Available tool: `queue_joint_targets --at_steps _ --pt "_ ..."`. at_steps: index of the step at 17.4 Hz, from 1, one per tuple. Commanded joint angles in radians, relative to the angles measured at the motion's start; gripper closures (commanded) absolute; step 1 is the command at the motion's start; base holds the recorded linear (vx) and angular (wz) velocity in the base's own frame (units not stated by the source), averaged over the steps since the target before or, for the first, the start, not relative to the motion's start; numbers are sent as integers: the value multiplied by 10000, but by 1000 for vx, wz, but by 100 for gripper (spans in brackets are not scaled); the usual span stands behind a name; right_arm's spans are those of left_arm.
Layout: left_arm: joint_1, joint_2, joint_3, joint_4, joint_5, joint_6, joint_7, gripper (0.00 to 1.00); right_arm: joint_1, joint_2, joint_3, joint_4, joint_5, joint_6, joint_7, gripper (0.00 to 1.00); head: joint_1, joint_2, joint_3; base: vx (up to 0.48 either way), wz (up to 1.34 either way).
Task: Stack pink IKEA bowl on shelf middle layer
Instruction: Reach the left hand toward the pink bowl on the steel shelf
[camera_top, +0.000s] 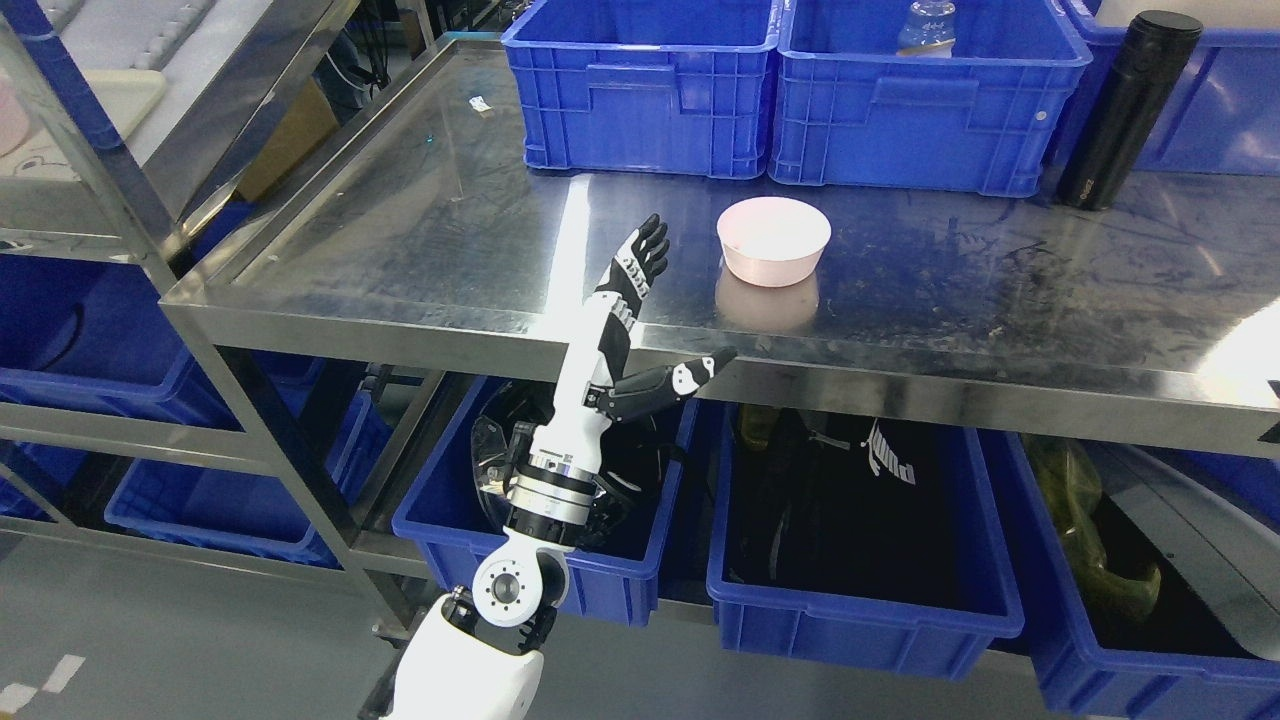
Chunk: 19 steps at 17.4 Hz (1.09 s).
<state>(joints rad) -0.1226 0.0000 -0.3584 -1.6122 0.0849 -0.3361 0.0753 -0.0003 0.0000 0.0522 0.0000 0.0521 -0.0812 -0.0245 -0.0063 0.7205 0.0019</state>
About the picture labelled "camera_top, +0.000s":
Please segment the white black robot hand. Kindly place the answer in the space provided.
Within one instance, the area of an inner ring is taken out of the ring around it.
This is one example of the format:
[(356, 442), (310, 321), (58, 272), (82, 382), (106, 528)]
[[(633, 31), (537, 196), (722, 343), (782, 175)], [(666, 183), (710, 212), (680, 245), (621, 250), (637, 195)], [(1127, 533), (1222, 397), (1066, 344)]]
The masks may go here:
[(553, 395), (553, 415), (535, 429), (532, 468), (585, 477), (602, 468), (602, 437), (695, 396), (736, 359), (733, 347), (626, 375), (644, 301), (668, 266), (668, 225), (649, 215), (609, 260), (573, 319)]

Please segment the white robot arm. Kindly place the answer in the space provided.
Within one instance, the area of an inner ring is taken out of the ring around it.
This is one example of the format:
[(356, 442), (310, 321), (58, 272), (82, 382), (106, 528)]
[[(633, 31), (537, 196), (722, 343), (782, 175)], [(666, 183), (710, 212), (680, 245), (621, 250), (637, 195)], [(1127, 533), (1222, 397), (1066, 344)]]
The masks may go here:
[(540, 643), (567, 596), (553, 523), (585, 527), (608, 420), (556, 419), (532, 433), (509, 491), (507, 541), (426, 610), (399, 657), (388, 719), (524, 719), (545, 665)]

